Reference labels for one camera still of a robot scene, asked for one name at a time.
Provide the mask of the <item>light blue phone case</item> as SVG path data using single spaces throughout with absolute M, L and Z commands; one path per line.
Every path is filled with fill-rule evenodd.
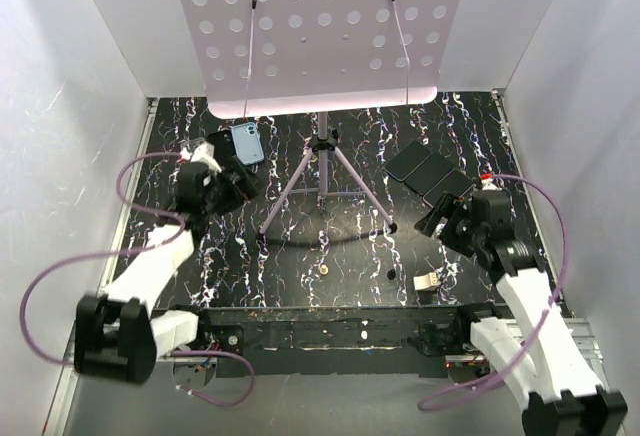
M 258 164 L 264 160 L 260 134 L 255 123 L 233 126 L 231 136 L 236 156 L 244 165 Z

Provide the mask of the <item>black device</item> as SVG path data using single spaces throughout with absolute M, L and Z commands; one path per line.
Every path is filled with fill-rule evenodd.
M 423 202 L 434 206 L 444 193 L 459 198 L 468 193 L 473 186 L 473 179 L 460 170 L 452 170 L 423 196 Z

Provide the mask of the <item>black smartphone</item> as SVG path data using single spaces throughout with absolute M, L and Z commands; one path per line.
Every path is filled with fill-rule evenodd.
M 404 182 L 431 155 L 432 151 L 427 146 L 412 141 L 388 161 L 384 169 L 396 181 Z

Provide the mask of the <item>clear pink phone case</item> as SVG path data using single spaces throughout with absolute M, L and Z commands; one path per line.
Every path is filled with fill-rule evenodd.
M 194 153 L 201 147 L 207 144 L 207 141 L 203 138 L 196 138 L 185 140 L 180 144 L 181 158 L 188 160 L 191 159 Z

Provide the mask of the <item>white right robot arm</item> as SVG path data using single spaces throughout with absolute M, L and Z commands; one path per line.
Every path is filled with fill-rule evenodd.
M 525 434 L 617 434 L 628 411 L 624 396 L 606 389 L 580 352 L 541 256 L 515 235 L 509 197 L 443 193 L 415 227 L 426 236 L 438 231 L 445 247 L 475 258 L 509 307 L 520 339 L 491 303 L 459 308 L 452 339 L 460 351 L 486 357 L 516 398 Z

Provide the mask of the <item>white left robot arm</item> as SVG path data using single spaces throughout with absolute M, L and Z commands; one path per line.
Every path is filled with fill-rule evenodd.
M 152 312 L 170 279 L 208 233 L 211 220 L 240 208 L 259 190 L 258 177 L 237 158 L 219 165 L 210 156 L 193 156 L 183 163 L 145 246 L 104 295 L 78 302 L 76 372 L 142 384 L 156 361 L 175 349 L 205 354 L 213 333 L 194 311 Z

